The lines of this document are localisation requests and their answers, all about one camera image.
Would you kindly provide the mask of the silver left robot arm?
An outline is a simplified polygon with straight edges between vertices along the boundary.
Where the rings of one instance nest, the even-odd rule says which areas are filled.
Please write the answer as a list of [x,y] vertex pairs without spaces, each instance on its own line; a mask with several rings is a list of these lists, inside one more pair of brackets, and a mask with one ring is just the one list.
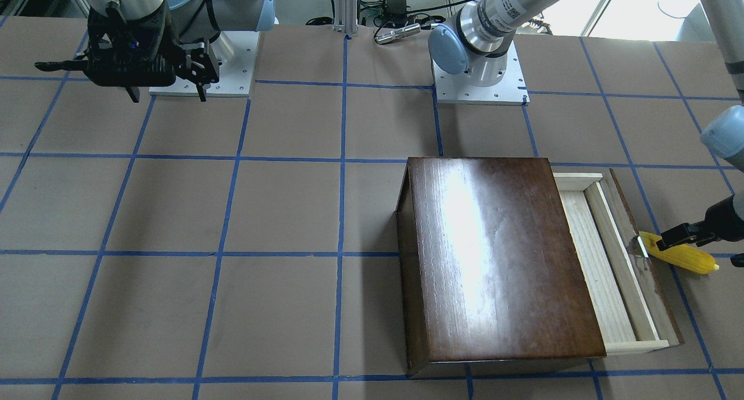
[[[715,156],[742,172],[742,0],[698,0],[712,38],[722,53],[741,103],[731,106],[705,127],[700,140]],[[566,0],[465,0],[451,19],[435,23],[428,50],[435,74],[451,80],[455,92],[489,92],[511,75],[508,52],[518,27],[539,14],[565,8],[560,27],[576,27],[592,35],[604,22],[613,0],[598,0],[593,11],[568,10]],[[714,241],[742,241],[742,191],[709,207],[701,222],[683,223],[661,234],[660,250],[692,243],[701,247]]]

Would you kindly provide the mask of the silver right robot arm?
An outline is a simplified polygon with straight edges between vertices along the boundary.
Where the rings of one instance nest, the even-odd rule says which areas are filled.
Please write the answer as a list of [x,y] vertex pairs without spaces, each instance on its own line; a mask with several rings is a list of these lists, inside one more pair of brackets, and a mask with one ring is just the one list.
[[134,102],[152,95],[249,97],[274,0],[86,0],[88,45],[66,69]]

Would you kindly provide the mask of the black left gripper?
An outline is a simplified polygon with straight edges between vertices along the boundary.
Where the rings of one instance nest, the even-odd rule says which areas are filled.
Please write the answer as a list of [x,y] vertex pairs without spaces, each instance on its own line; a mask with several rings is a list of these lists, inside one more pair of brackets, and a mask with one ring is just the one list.
[[[659,250],[668,250],[683,244],[697,247],[717,240],[741,241],[743,239],[743,194],[723,199],[705,212],[704,223],[681,223],[665,231],[657,242]],[[734,267],[744,268],[744,253],[730,257]]]

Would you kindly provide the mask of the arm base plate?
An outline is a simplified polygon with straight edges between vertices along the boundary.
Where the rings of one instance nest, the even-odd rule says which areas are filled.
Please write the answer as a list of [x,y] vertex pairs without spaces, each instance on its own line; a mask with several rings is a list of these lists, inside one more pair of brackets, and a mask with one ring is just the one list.
[[260,34],[253,31],[222,31],[206,51],[189,50],[188,78],[176,77],[172,85],[151,87],[151,95],[199,99],[193,80],[209,78],[207,98],[250,96]]
[[516,43],[505,55],[482,58],[466,73],[446,73],[435,61],[431,68],[439,103],[525,106],[531,102]]

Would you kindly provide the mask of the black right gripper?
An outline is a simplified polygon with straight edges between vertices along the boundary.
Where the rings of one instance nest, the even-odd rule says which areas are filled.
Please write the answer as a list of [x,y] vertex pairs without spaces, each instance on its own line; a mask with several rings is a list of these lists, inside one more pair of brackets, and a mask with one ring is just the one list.
[[[100,87],[122,87],[133,103],[140,103],[141,87],[168,87],[176,77],[188,78],[189,50],[206,51],[208,45],[205,38],[181,42],[168,8],[138,20],[91,9],[87,27],[85,76]],[[206,102],[210,79],[198,77],[193,83],[199,100]]]

